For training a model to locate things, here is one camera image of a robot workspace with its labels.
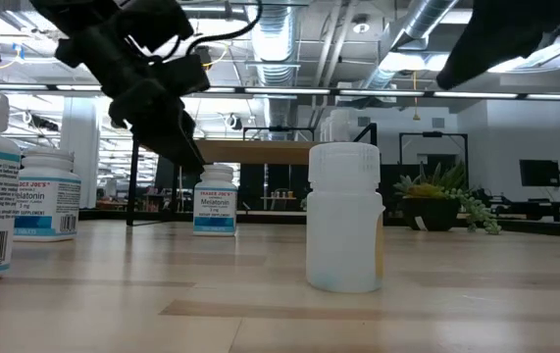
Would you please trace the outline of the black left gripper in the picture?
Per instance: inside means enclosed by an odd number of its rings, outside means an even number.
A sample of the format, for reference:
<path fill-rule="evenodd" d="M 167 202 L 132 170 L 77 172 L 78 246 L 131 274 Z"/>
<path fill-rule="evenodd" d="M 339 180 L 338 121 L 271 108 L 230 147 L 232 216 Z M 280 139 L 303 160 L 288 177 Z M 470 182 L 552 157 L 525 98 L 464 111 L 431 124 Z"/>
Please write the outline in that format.
<path fill-rule="evenodd" d="M 187 172 L 203 170 L 193 138 L 196 123 L 179 99 L 210 87 L 199 56 L 149 59 L 135 52 L 113 24 L 104 23 L 60 40 L 55 57 L 70 67 L 87 66 L 113 98 L 110 117 L 129 123 L 134 140 Z"/>

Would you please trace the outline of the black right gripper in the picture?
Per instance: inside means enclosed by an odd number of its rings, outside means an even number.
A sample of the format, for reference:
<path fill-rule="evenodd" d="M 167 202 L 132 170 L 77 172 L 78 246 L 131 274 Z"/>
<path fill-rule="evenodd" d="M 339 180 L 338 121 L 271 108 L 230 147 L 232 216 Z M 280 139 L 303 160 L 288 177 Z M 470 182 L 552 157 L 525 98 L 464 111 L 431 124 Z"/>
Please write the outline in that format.
<path fill-rule="evenodd" d="M 473 15 L 436 77 L 450 90 L 489 69 L 530 56 L 560 25 L 560 0 L 474 0 Z"/>

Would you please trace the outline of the white room column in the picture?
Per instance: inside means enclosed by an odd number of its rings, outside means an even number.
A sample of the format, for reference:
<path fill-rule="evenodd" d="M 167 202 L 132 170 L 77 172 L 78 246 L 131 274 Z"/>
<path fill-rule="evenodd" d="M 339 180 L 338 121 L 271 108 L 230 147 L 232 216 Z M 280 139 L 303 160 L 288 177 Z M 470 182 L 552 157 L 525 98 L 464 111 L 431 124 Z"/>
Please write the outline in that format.
<path fill-rule="evenodd" d="M 95 100 L 65 97 L 60 148 L 75 156 L 74 173 L 80 177 L 79 207 L 96 206 L 100 120 Z"/>

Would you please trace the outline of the long ceiling light strip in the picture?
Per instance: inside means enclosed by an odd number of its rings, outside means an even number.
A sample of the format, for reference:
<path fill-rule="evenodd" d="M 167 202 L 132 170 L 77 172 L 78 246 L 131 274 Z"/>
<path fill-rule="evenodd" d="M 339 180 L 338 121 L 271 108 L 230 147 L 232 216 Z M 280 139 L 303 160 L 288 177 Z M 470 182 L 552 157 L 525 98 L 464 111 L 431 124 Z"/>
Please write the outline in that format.
<path fill-rule="evenodd" d="M 39 92 L 45 94 L 90 93 L 102 94 L 101 88 L 94 84 L 32 84 L 0 83 L 0 91 Z M 467 91 L 428 91 L 428 90 L 369 90 L 338 88 L 298 88 L 298 87 L 242 87 L 214 86 L 202 94 L 214 95 L 267 95 L 267 96 L 338 96 L 338 97 L 377 97 L 377 98 L 427 98 L 427 99 L 474 99 L 474 100 L 529 100 L 560 102 L 560 93 L 507 93 L 507 92 L 467 92 Z"/>

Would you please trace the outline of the black background monitor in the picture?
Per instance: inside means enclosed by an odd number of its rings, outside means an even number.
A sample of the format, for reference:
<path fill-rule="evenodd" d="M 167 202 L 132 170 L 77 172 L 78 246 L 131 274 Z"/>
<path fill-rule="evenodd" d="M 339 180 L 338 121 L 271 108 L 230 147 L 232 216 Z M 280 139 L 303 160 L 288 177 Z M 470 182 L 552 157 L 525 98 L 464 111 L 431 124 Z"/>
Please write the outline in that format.
<path fill-rule="evenodd" d="M 556 161 L 521 160 L 520 175 L 522 186 L 560 186 L 560 170 Z"/>

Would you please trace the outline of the succulent plant in black pot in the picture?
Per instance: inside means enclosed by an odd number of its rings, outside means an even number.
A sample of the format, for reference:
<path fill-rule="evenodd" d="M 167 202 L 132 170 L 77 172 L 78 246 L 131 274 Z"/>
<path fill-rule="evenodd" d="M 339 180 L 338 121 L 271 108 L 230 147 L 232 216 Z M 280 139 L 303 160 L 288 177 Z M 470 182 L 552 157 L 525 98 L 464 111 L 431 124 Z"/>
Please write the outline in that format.
<path fill-rule="evenodd" d="M 486 233 L 498 235 L 501 226 L 496 217 L 466 187 L 466 182 L 466 165 L 459 162 L 447 170 L 437 164 L 431 175 L 420 168 L 418 176 L 401 176 L 393 187 L 401 197 L 402 217 L 412 229 L 449 231 L 462 213 L 469 232 L 482 227 Z"/>

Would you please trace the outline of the silver smooth ceiling duct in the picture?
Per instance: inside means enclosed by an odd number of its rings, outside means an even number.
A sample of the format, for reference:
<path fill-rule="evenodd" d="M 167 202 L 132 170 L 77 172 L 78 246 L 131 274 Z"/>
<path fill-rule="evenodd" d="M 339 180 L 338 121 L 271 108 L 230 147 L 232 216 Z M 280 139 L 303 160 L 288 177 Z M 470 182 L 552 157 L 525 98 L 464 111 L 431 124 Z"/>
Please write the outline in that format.
<path fill-rule="evenodd" d="M 362 82 L 362 89 L 385 89 L 400 69 L 392 64 L 382 65 L 385 59 L 401 46 L 418 41 L 426 48 L 429 36 L 459 0 L 412 0 L 408 12 L 389 23 L 379 41 L 380 62 Z"/>

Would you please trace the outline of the wooden shelf with black frame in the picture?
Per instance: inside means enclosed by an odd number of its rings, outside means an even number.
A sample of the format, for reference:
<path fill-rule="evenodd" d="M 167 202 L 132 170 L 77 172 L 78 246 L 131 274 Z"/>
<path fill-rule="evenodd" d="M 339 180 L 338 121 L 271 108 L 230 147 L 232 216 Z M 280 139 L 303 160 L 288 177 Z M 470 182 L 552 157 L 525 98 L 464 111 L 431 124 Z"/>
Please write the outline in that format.
<path fill-rule="evenodd" d="M 370 123 L 358 134 L 360 141 L 369 134 L 369 142 L 378 146 L 377 124 Z M 307 165 L 309 150 L 325 142 L 317 141 L 260 141 L 260 140 L 207 140 L 196 141 L 196 146 L 208 163 Z M 126 222 L 133 227 L 139 213 L 134 211 L 134 199 L 127 202 Z"/>

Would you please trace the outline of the black metal frame rig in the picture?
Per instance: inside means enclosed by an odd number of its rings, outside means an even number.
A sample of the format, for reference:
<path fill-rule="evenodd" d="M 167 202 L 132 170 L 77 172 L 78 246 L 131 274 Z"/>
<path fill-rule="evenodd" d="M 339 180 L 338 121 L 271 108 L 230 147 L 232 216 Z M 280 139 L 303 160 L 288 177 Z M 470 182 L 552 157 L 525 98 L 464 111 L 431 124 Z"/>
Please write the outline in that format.
<path fill-rule="evenodd" d="M 294 126 L 265 126 L 265 127 L 254 127 L 254 126 L 246 126 L 242 129 L 242 137 L 241 140 L 245 141 L 247 140 L 247 132 L 249 130 L 254 130 L 256 132 L 256 135 L 259 134 L 260 132 L 264 131 L 264 132 L 268 132 L 270 134 L 273 133 L 293 133 L 293 140 L 297 140 L 297 136 L 302 132 L 302 131 L 307 131 L 310 133 L 311 138 L 309 141 L 315 141 L 316 140 L 316 136 L 315 136 L 315 132 L 316 130 L 312 127 L 294 127 Z"/>
<path fill-rule="evenodd" d="M 461 149 L 463 151 L 463 155 L 464 155 L 464 159 L 462 161 L 458 161 L 458 162 L 462 162 L 465 166 L 465 168 L 469 167 L 469 136 L 467 133 L 447 133 L 447 132 L 441 132 L 441 131 L 425 131 L 425 132 L 399 132 L 398 134 L 398 147 L 399 147 L 399 153 L 398 153 L 398 165 L 404 165 L 404 145 L 403 145 L 403 139 L 405 136 L 419 136 L 422 138 L 444 138 L 444 137 L 448 137 L 450 140 L 452 140 L 453 142 L 456 142 L 453 138 L 454 137 L 461 137 L 463 139 L 464 142 L 464 146 L 460 147 L 459 149 Z"/>

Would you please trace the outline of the black aluminium table frame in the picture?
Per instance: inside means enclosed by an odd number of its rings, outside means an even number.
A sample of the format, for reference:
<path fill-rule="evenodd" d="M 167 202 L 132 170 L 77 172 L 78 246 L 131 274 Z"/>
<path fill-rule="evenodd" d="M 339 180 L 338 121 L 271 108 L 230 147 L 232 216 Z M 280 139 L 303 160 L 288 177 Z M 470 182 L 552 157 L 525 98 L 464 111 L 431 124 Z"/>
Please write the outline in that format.
<path fill-rule="evenodd" d="M 116 220 L 126 221 L 127 213 L 124 211 L 111 210 L 80 210 L 78 219 L 80 221 Z M 191 222 L 191 213 L 152 213 L 134 212 L 131 217 L 133 226 L 144 225 L 149 222 Z M 305 225 L 306 216 L 303 212 L 248 212 L 239 214 L 237 221 L 244 224 L 277 224 L 277 225 Z M 521 233 L 536 233 L 544 235 L 560 236 L 560 223 L 525 221 L 525 220 L 498 220 L 503 231 Z"/>

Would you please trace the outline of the silver ribbed ceiling duct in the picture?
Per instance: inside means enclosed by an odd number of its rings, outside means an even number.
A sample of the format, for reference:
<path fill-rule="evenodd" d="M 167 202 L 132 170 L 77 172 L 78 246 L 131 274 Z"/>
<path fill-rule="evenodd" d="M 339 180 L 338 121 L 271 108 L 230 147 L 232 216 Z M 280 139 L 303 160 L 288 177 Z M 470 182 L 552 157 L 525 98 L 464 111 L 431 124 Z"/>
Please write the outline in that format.
<path fill-rule="evenodd" d="M 256 61 L 258 84 L 263 87 L 287 87 L 296 82 L 297 12 L 292 7 L 264 5 L 262 16 L 250 31 Z M 296 102 L 288 98 L 263 98 L 267 126 L 295 127 Z"/>

